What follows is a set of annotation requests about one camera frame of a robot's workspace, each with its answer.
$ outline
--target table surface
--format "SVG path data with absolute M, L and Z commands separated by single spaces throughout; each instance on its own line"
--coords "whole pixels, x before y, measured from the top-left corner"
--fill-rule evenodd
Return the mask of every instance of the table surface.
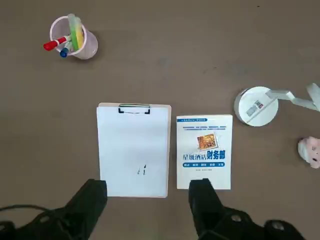
M 195 240 L 188 192 L 176 186 L 179 115 L 234 114 L 245 88 L 289 89 L 308 98 L 320 77 L 315 1 L 4 1 L 0 9 L 0 206 L 62 207 L 89 178 L 99 179 L 100 102 L 172 106 L 168 197 L 112 197 L 91 236 Z M 51 23 L 73 12 L 99 47 L 90 60 L 46 52 Z M 232 190 L 222 202 L 258 224 L 283 219 L 318 239 L 320 170 L 297 153 L 320 137 L 320 114 L 281 101 L 264 127 L 233 122 Z M 18 225 L 38 212 L 14 210 Z

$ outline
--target book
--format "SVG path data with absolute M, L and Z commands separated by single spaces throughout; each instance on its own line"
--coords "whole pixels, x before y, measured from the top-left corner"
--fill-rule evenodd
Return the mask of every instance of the book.
M 231 189 L 232 115 L 176 117 L 177 188 L 209 179 L 216 190 Z

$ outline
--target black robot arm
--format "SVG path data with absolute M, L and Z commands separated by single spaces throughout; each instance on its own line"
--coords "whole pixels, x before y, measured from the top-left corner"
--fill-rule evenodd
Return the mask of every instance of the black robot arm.
M 304 240 L 288 222 L 268 220 L 262 227 L 244 211 L 224 207 L 207 178 L 190 182 L 189 204 L 199 240 Z

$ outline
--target pink pen holder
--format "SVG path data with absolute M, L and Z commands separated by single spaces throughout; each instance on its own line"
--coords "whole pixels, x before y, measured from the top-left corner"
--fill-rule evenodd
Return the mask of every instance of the pink pen holder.
M 98 50 L 98 40 L 96 36 L 88 31 L 84 25 L 82 25 L 83 31 L 83 45 L 77 51 L 71 51 L 68 55 L 75 56 L 78 59 L 90 59 Z M 57 18 L 50 28 L 50 40 L 58 39 L 61 36 L 67 36 L 70 34 L 68 16 L 61 16 Z M 64 48 L 64 44 L 57 46 L 55 49 L 60 52 Z

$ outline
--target black cable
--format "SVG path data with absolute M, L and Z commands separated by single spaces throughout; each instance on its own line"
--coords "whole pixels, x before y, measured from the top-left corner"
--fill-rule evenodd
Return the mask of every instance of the black cable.
M 65 226 L 69 226 L 69 223 L 63 219 L 62 217 L 58 216 L 54 210 L 50 210 L 48 208 L 45 208 L 43 206 L 38 206 L 38 205 L 32 205 L 32 204 L 15 204 L 15 205 L 10 205 L 10 206 L 4 206 L 0 207 L 0 212 L 2 211 L 7 211 L 7 210 L 12 210 L 12 209 L 36 209 L 43 211 L 45 213 L 49 213 L 53 215 L 54 218 L 60 220 Z
M 6 210 L 12 210 L 12 209 L 37 209 L 43 212 L 52 212 L 48 208 L 37 206 L 37 205 L 31 205 L 31 204 L 15 204 L 10 206 L 0 207 L 0 212 L 6 211 Z

